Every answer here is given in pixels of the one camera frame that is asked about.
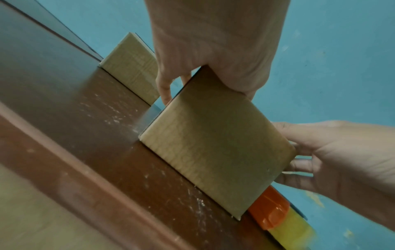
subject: corrugated cardboard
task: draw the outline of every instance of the corrugated cardboard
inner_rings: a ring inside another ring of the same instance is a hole
[[[128,33],[99,66],[149,105],[159,98],[156,57],[138,35]]]
[[[238,220],[296,156],[251,101],[207,66],[140,140]]]

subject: orange cap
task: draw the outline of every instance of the orange cap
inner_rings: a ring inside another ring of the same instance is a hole
[[[284,221],[289,207],[289,201],[274,187],[269,186],[248,211],[263,230],[269,230]]]

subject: hand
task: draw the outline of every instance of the hand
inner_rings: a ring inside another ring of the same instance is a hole
[[[276,182],[322,194],[395,230],[395,128],[326,121],[274,123],[298,155]]]
[[[164,104],[170,84],[209,65],[221,81],[250,99],[269,78],[289,0],[145,0]]]

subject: light blue background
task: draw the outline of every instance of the light blue background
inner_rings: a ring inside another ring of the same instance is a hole
[[[130,31],[153,48],[143,0],[38,1],[102,57]],[[294,0],[270,79],[253,102],[272,121],[395,126],[394,45],[393,0]],[[177,80],[173,93],[180,88]],[[320,197],[322,208],[305,192],[275,187],[316,229],[313,250],[394,248],[393,232],[331,200]]]

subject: wooden table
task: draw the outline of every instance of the wooden table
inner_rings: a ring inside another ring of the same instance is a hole
[[[0,164],[126,249],[279,249],[138,141],[159,110],[92,54],[0,2]]]

